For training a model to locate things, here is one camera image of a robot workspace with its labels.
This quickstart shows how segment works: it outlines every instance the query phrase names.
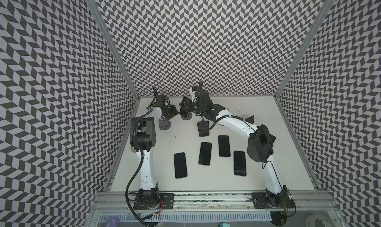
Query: purple object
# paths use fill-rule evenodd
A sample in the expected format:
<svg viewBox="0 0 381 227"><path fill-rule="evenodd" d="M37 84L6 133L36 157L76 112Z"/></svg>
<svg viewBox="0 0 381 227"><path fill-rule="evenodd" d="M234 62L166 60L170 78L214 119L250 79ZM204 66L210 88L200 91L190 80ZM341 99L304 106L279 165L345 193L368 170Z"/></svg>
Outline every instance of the purple object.
<svg viewBox="0 0 381 227"><path fill-rule="evenodd" d="M111 218L111 219L107 219L106 221L107 221L106 227L117 227L117 225L119 224L118 218Z"/></svg>

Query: red wire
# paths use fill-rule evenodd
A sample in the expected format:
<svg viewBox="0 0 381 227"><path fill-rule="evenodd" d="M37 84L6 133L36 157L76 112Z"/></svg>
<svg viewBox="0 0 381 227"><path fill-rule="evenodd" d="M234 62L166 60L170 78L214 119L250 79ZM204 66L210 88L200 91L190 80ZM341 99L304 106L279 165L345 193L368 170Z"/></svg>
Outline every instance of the red wire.
<svg viewBox="0 0 381 227"><path fill-rule="evenodd" d="M160 220L160 217L161 217L161 215L162 215L162 206L163 206L163 199L162 199L162 204L160 205L160 210L159 210L159 218L158 218L158 220Z"/></svg>

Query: black triangular object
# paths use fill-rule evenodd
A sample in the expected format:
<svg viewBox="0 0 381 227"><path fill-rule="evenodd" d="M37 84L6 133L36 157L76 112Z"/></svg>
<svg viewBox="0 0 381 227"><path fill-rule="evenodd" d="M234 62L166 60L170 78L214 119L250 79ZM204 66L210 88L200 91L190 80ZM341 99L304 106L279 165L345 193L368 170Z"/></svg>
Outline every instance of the black triangular object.
<svg viewBox="0 0 381 227"><path fill-rule="evenodd" d="M245 121L250 123L250 124L254 124L254 115L252 115L249 118L245 119Z"/></svg>

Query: metal extrusion bar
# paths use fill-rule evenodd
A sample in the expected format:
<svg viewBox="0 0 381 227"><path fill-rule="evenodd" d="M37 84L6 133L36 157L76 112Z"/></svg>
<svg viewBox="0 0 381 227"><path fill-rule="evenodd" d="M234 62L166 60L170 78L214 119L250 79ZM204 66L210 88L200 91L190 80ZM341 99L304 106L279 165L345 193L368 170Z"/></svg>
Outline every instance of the metal extrusion bar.
<svg viewBox="0 0 381 227"><path fill-rule="evenodd" d="M209 96L211 98L213 97L260 97L260 96L274 96L274 94L267 94L267 95L220 95L220 96ZM168 96L168 98L183 98L184 96ZM153 96L141 96L141 98L153 98Z"/></svg>
<svg viewBox="0 0 381 227"><path fill-rule="evenodd" d="M128 87L131 90L132 95L137 100L139 98L139 95L135 89L134 83L131 81L130 76L128 75L127 69L120 57L120 54L115 46L114 40L112 39L109 30L106 28L106 25L104 24L104 20L102 19L102 15L98 10L98 6L95 4L94 0L85 0L88 9L90 10L91 14L93 15L93 18L95 20L95 23L98 25L99 30L101 31L104 40L106 41L107 45L110 48L111 54L114 57L120 72L122 73L123 77L125 78Z"/></svg>
<svg viewBox="0 0 381 227"><path fill-rule="evenodd" d="M282 94L284 88L287 86L288 82L290 81L292 75L294 74L296 68L298 67L300 61L304 57L304 54L306 53L308 47L311 45L312 40L314 39L315 35L319 31L324 19L328 15L328 12L331 10L333 4L336 0L325 0L323 6L321 7L321 10L319 14L317 15L315 21L311 25L310 30L307 33L306 38L304 39L302 45L300 46L298 52L296 53L296 56L294 60L291 62L290 67L288 68L283 80L281 81L277 91L275 92L275 97L279 98L279 96Z"/></svg>
<svg viewBox="0 0 381 227"><path fill-rule="evenodd" d="M253 191L175 191L173 210L164 211L281 211L255 209L247 195ZM329 191L290 191L298 210L339 210ZM129 212L123 191L98 193L90 212Z"/></svg>
<svg viewBox="0 0 381 227"><path fill-rule="evenodd" d="M129 118L128 122L127 122L127 129L124 132L123 139L121 140L121 142L119 144L117 155L116 155L116 157L114 159L114 162L112 163L111 171L110 171L109 175L107 176L106 185L103 188L103 191L108 191L109 190L109 186L110 186L112 180L115 177L116 171L118 170L118 166L119 166L119 163L120 163L120 160L121 160L121 156L123 155L124 148L125 148L125 146L127 144L127 141L128 141L128 137L130 136L130 125L129 124L131 123L131 119L133 117L135 117L136 112L138 111L139 104L140 104L140 99L135 103L134 108L132 110L132 113L130 115L130 118Z"/></svg>
<svg viewBox="0 0 381 227"><path fill-rule="evenodd" d="M309 161L308 161L308 159L307 159L307 157L306 157L306 154L305 154L304 151L303 151L302 145L299 143L299 139L298 139L297 135L295 134L295 131L294 131L294 129L292 128L292 125L291 125L291 123L289 122L286 113L283 111L282 105L280 104L280 102L279 102L275 97L274 97L274 99L275 99L275 103L276 103L277 106L278 106L278 109L279 109L279 111L280 111L280 114L282 115L283 120L284 120L284 122L285 122L285 124L286 124L286 126L287 126L288 132L290 133L291 138L292 138L292 140L294 141L294 144L295 144L295 146L296 146L296 149L298 150L299 156L300 156L300 158L302 159L302 162L303 162L303 164L304 164L304 167L306 168L306 170L308 171L308 173L309 173L310 176L312 177L312 179L313 179L313 181L314 181L314 183L315 183L317 189L320 190L320 189L321 189L321 186L320 186L320 184L319 184L319 181L318 181L318 179L317 179L317 177L316 177L316 175L315 175L315 173L314 173L314 171L313 171L313 169L312 169L312 167L311 167L311 164L309 163Z"/></svg>

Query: black bracket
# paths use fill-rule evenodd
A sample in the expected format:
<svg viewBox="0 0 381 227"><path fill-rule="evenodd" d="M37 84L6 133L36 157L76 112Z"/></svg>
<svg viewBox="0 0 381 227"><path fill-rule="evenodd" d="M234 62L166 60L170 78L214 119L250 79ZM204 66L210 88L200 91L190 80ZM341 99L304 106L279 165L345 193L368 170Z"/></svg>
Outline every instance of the black bracket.
<svg viewBox="0 0 381 227"><path fill-rule="evenodd" d="M276 202L278 203L278 208L287 207L287 209L295 208L295 203L291 201L289 194L279 195L281 196ZM251 193L251 200L253 201L255 209L268 209L268 208L277 208L276 206L271 206L270 202L274 200L269 200L269 195L267 192L253 192Z"/></svg>
<svg viewBox="0 0 381 227"><path fill-rule="evenodd" d="M173 209L173 199L173 193L160 193L159 204L157 204L157 201L155 200L145 200L140 198L139 195L136 195L134 210L158 210L162 201L162 210L171 210Z"/></svg>

